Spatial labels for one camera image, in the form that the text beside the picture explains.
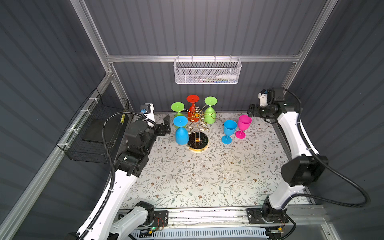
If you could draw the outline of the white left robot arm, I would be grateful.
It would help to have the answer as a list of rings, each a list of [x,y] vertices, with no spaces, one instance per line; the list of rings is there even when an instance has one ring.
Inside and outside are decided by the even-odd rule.
[[[155,218],[155,207],[140,201],[134,208],[115,221],[115,217],[131,187],[136,183],[149,161],[149,154],[158,136],[171,133],[170,116],[157,124],[154,117],[141,114],[131,122],[124,133],[122,152],[116,161],[109,162],[112,171],[109,187],[106,188],[83,225],[67,240],[124,240],[136,228],[149,227]]]

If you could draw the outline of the pink wine glass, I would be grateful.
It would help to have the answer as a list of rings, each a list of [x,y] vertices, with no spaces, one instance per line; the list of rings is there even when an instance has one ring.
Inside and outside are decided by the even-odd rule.
[[[239,131],[235,133],[238,139],[244,139],[246,137],[245,130],[247,130],[252,123],[252,118],[247,115],[242,115],[239,117],[238,127]]]

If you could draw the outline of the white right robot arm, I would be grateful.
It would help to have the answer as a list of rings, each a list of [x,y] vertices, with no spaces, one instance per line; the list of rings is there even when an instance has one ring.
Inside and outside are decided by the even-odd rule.
[[[258,214],[264,222],[272,224],[277,220],[287,221],[284,212],[288,203],[299,197],[301,191],[318,180],[324,166],[315,158],[319,152],[312,145],[301,122],[301,103],[289,104],[284,88],[262,90],[260,103],[250,105],[247,114],[262,118],[270,124],[277,124],[288,143],[291,160],[281,167],[282,181],[277,189],[266,197]]]

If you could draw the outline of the blue wine glass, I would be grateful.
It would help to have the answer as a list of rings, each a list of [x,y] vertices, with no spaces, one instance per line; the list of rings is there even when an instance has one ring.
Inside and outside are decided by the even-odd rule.
[[[174,118],[173,123],[177,130],[175,132],[175,140],[179,145],[186,145],[189,141],[189,133],[185,126],[188,123],[188,119],[184,116],[177,116]]]
[[[227,120],[224,122],[224,136],[221,138],[222,143],[229,145],[232,142],[231,135],[235,133],[237,129],[237,123],[233,120]]]

